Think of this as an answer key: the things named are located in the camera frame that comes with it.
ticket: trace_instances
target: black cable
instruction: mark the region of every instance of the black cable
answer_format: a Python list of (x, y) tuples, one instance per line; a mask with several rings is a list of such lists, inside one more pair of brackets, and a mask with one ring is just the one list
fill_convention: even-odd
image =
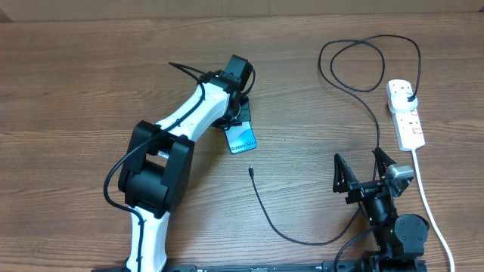
[[(200, 74), (202, 74), (202, 75), (205, 75), (205, 72), (204, 72), (204, 71), (200, 71), (199, 69), (195, 69), (195, 68), (193, 68), (193, 67), (186, 66), (186, 65), (184, 65), (184, 64), (180, 64), (180, 63), (173, 63), (173, 62), (168, 62), (168, 64), (169, 64), (169, 65), (171, 65), (171, 66), (173, 66), (173, 67), (176, 67), (176, 68), (178, 68), (178, 69), (180, 69), (180, 67), (181, 67), (181, 68), (185, 68), (185, 69), (188, 69), (188, 70), (192, 70), (192, 71), (194, 71), (194, 72), (197, 72), (197, 73), (200, 73)], [(194, 77), (194, 76), (195, 76), (195, 75), (194, 75), (194, 74), (192, 74), (192, 73), (187, 73), (187, 74), (188, 74), (189, 76), (191, 76), (191, 77)]]
[(336, 255), (336, 258), (334, 259), (334, 265), (333, 265), (333, 269), (334, 269), (334, 272), (338, 272), (338, 260), (340, 260), (340, 256), (343, 254), (343, 251), (345, 251), (345, 249), (350, 246), (352, 243), (358, 241), (359, 239), (367, 236), (370, 232), (372, 232), (373, 230), (375, 229), (375, 227), (370, 227), (369, 229), (367, 229), (366, 231), (364, 231), (363, 233), (360, 233), (358, 236), (356, 236), (355, 238), (351, 239), (350, 241), (348, 241), (341, 249), (340, 251), (338, 252), (338, 254)]
[(327, 242), (321, 242), (321, 243), (301, 242), (301, 241), (298, 241), (298, 240), (289, 238), (288, 236), (285, 236), (284, 234), (282, 234), (274, 226), (274, 224), (272, 223), (271, 219), (269, 218), (269, 215), (267, 214), (267, 211), (264, 208), (264, 205), (262, 204), (262, 200), (260, 199), (259, 193), (257, 192), (256, 183), (254, 182), (254, 169), (252, 168), (252, 166), (249, 167), (249, 175), (250, 175), (250, 179), (252, 180), (252, 186), (254, 187), (254, 191), (256, 192), (256, 196), (257, 196), (257, 199), (259, 201), (260, 207), (262, 208), (262, 211), (264, 212), (265, 218), (267, 218), (267, 222), (271, 225), (272, 230), (274, 230), (275, 233), (279, 234), (279, 236), (281, 236), (282, 238), (284, 238), (287, 241), (290, 241), (292, 243), (296, 243), (296, 244), (300, 244), (300, 245), (304, 245), (304, 246), (326, 246), (328, 244), (331, 244), (332, 242), (338, 240), (339, 238), (341, 238), (341, 236), (344, 235), (344, 233), (349, 229), (349, 227), (351, 226), (351, 224), (353, 223), (353, 221), (356, 219), (356, 217), (358, 216), (359, 212), (361, 211), (361, 209), (356, 210), (355, 214), (353, 215), (353, 217), (351, 218), (351, 220), (349, 220), (348, 224), (343, 229), (343, 231), (338, 236), (334, 237), (333, 239), (331, 239), (331, 240), (329, 240)]
[[(352, 92), (346, 90), (345, 88), (349, 89), (349, 90), (352, 90), (352, 91), (356, 91), (356, 92), (370, 92), (370, 91), (373, 91), (374, 89), (378, 88), (378, 86), (380, 86), (380, 83), (382, 82), (383, 80), (383, 75), (385, 73), (385, 58), (383, 57), (383, 53), (382, 51), (376, 46), (376, 45), (373, 45), (371, 44), (370, 42), (366, 42), (367, 40), (369, 39), (375, 39), (375, 38), (379, 38), (379, 37), (393, 37), (393, 38), (399, 38), (399, 39), (404, 39), (404, 40), (407, 40), (409, 42), (411, 42), (415, 48), (417, 49), (417, 55), (418, 55), (418, 74), (417, 74), (417, 83), (416, 83), (416, 86), (415, 86), (415, 92), (412, 96), (410, 96), (408, 98), (408, 101), (413, 101), (415, 99), (415, 97), (417, 96), (417, 91), (418, 91), (418, 86), (420, 84), (420, 70), (421, 70), (421, 66), (422, 66), (422, 58), (421, 58), (421, 55), (420, 55), (420, 49), (417, 45), (417, 43), (415, 43), (414, 41), (412, 41), (411, 39), (409, 38), (406, 38), (404, 36), (398, 36), (398, 35), (377, 35), (377, 36), (372, 36), (372, 37), (368, 37), (366, 39), (361, 39), (361, 40), (358, 40), (358, 39), (341, 39), (341, 40), (336, 40), (336, 41), (332, 41), (332, 42), (328, 42), (326, 45), (323, 46), (323, 48), (321, 49), (321, 52), (319, 53), (319, 58), (318, 58), (318, 68), (319, 68), (319, 72), (321, 73), (321, 75), (323, 76), (323, 79), (329, 83), (330, 85), (332, 85), (333, 87), (341, 90), (341, 91), (344, 91), (346, 92), (347, 94), (353, 96), (356, 100), (358, 100), (360, 103), (363, 104), (363, 106), (365, 106), (365, 108), (368, 110), (368, 112), (371, 114), (371, 117), (373, 118), (374, 120), (374, 123), (375, 123), (375, 126), (377, 127), (377, 148), (380, 146), (380, 125), (378, 124), (378, 120), (377, 120), (377, 117), (373, 114), (373, 111), (371, 111), (370, 107), (360, 98), (358, 97), (356, 94), (353, 94)], [(351, 45), (347, 45), (345, 48), (339, 50), (332, 58), (331, 58), (331, 62), (330, 62), (330, 71), (331, 71), (331, 75), (343, 86), (340, 87), (334, 83), (332, 83), (323, 73), (323, 70), (321, 68), (321, 56), (323, 54), (323, 51), (324, 49), (328, 46), (328, 45), (331, 45), (333, 43), (340, 43), (340, 42), (352, 42)], [(355, 45), (360, 45), (360, 44), (363, 44), (363, 45), (368, 45), (370, 47), (372, 47), (373, 49), (375, 49), (378, 54), (380, 55), (381, 57), (381, 62), (382, 62), (382, 71), (381, 71), (381, 75), (380, 75), (380, 79), (378, 79), (378, 82), (375, 86), (373, 86), (372, 88), (369, 88), (367, 90), (361, 90), (361, 89), (357, 89), (357, 88), (353, 88), (351, 86), (348, 86), (347, 84), (345, 84), (344, 82), (342, 82), (337, 76), (336, 74), (334, 73), (334, 70), (333, 70), (333, 62), (334, 62), (334, 59), (336, 59), (336, 57), (341, 54), (343, 51), (345, 51), (346, 49), (348, 48), (351, 48)], [(375, 181), (375, 178), (376, 178), (376, 173), (377, 173), (377, 163), (375, 161), (375, 166), (374, 166), (374, 170), (373, 170), (373, 181)]]
[(240, 101), (244, 101), (245, 97), (250, 93), (250, 90), (252, 90), (252, 86), (254, 86), (254, 83), (256, 82), (256, 70), (252, 68), (252, 83), (250, 84), (250, 87), (242, 93), (242, 96), (240, 97)]
[(186, 114), (184, 114), (182, 117), (180, 117), (179, 119), (177, 119), (168, 128), (165, 128), (165, 129), (159, 131), (158, 133), (154, 134), (153, 136), (151, 136), (150, 138), (148, 138), (146, 141), (144, 141), (142, 144), (138, 145), (135, 149), (133, 149), (129, 153), (127, 153), (122, 159), (119, 160), (119, 162), (117, 164), (115, 164), (112, 167), (112, 169), (109, 171), (109, 174), (107, 174), (106, 180), (104, 181), (103, 193), (104, 193), (104, 198), (106, 199), (106, 201), (109, 204), (111, 204), (113, 207), (115, 207), (115, 208), (121, 209), (123, 211), (131, 212), (133, 215), (136, 215), (136, 217), (139, 220), (139, 222), (138, 222), (138, 224), (139, 224), (138, 257), (136, 258), (136, 261), (138, 262), (138, 272), (141, 272), (141, 258), (142, 258), (141, 257), (141, 244), (143, 243), (143, 232), (144, 232), (144, 220), (143, 220), (143, 217), (136, 210), (131, 209), (129, 207), (126, 207), (126, 206), (123, 206), (123, 205), (120, 205), (120, 204), (114, 202), (109, 197), (109, 193), (107, 192), (107, 188), (109, 187), (110, 180), (113, 177), (113, 175), (116, 172), (116, 170), (130, 156), (132, 156), (134, 153), (138, 152), (138, 150), (140, 150), (142, 147), (145, 147), (148, 144), (154, 143), (156, 140), (158, 140), (159, 138), (161, 138), (161, 136), (163, 136), (165, 134), (165, 132), (170, 131), (174, 127), (180, 125), (180, 123), (183, 122), (183, 120), (185, 120), (187, 117), (189, 117), (202, 104), (203, 100), (205, 99), (205, 88), (203, 87), (203, 84), (202, 84), (201, 80), (199, 78), (197, 78), (193, 73), (190, 73), (189, 71), (185, 70), (184, 68), (187, 68), (187, 69), (190, 69), (190, 70), (193, 70), (193, 71), (202, 73), (203, 75), (205, 74), (204, 72), (199, 71), (199, 70), (196, 70), (195, 68), (191, 68), (191, 67), (182, 65), (182, 64), (177, 64), (177, 63), (169, 63), (169, 64), (173, 65), (175, 68), (180, 69), (182, 72), (188, 74), (189, 76), (191, 76), (192, 78), (194, 78), (195, 80), (197, 80), (197, 85), (200, 85), (200, 87), (202, 89), (202, 95), (200, 96), (200, 99), (198, 100), (198, 102), (189, 111), (186, 112)]

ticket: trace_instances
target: power socket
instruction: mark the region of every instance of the power socket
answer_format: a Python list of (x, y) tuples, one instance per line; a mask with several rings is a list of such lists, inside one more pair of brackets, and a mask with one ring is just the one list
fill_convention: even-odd
[(402, 113), (409, 110), (416, 110), (418, 99), (408, 101), (414, 93), (410, 82), (403, 79), (393, 79), (386, 84), (386, 96), (392, 113)]
[(401, 151), (412, 151), (425, 145), (424, 133), (417, 111), (417, 98), (408, 102), (412, 89), (410, 82), (393, 79), (386, 85), (388, 107), (392, 112), (396, 139)]

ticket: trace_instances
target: power strip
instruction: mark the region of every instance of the power strip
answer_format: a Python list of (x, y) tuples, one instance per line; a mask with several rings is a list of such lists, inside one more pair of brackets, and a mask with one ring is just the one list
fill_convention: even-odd
[(425, 144), (424, 133), (420, 118), (418, 118), (417, 98), (414, 102), (400, 102), (399, 97), (408, 97), (412, 94), (411, 84), (405, 80), (393, 79), (386, 85), (388, 105), (392, 111), (393, 125), (395, 126), (396, 140), (401, 151), (412, 151)]
[(430, 223), (437, 233), (437, 236), (442, 242), (442, 245), (447, 252), (449, 260), (449, 268), (454, 272), (454, 258), (444, 236), (440, 233), (437, 223), (433, 219), (430, 211), (429, 203), (425, 197), (424, 186), (422, 185), (422, 177), (420, 176), (420, 169), (417, 161), (417, 148), (425, 144), (424, 132), (417, 112), (417, 98), (413, 101), (407, 101), (405, 98), (412, 94), (411, 84), (402, 79), (393, 79), (386, 85), (386, 94), (388, 96), (388, 107), (392, 112), (393, 125), (395, 126), (396, 139), (399, 142), (399, 149), (401, 151), (411, 151), (414, 159), (415, 173), (417, 175), (417, 183), (422, 196), (422, 202), (425, 210), (429, 215)]

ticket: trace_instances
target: blue card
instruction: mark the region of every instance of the blue card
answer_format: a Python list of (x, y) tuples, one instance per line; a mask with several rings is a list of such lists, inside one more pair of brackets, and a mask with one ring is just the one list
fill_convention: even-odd
[(252, 150), (257, 147), (256, 137), (250, 126), (250, 122), (242, 122), (242, 125), (230, 127), (225, 131), (230, 153), (237, 154)]

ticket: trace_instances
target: table surface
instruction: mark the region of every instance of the table surface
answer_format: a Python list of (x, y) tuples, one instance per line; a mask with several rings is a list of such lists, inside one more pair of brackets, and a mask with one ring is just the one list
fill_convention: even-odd
[[(309, 242), (336, 236), (357, 209), (332, 193), (333, 156), (341, 153), (360, 181), (372, 176), (376, 131), (365, 108), (330, 87), (317, 71), (326, 42), (381, 33), (407, 36), (422, 52), (419, 113), (427, 145), (418, 150), (427, 198), (454, 253), (457, 270), (484, 261), (484, 16), (358, 16), (119, 20), (0, 24), (0, 270), (89, 271), (122, 264), (131, 220), (103, 198), (104, 178), (124, 154), (132, 129), (178, 109), (194, 81), (167, 63), (225, 67), (232, 54), (257, 70), (250, 93), (258, 147), (231, 155), (222, 131), (197, 142), (188, 191), (170, 218), (172, 264), (318, 263), (368, 228), (360, 217), (329, 246), (289, 243), (269, 227), (247, 167), (274, 224)], [(362, 94), (381, 127), (381, 147), (398, 151), (384, 82), (417, 75), (414, 47), (378, 39), (383, 84)], [(330, 46), (323, 56), (342, 48)], [(369, 88), (377, 52), (358, 46), (335, 63), (340, 78)], [(111, 195), (123, 201), (116, 182)], [(396, 200), (400, 214), (427, 218), (416, 183)], [(371, 236), (346, 250), (375, 249)], [(433, 231), (425, 244), (430, 271), (448, 261)]]

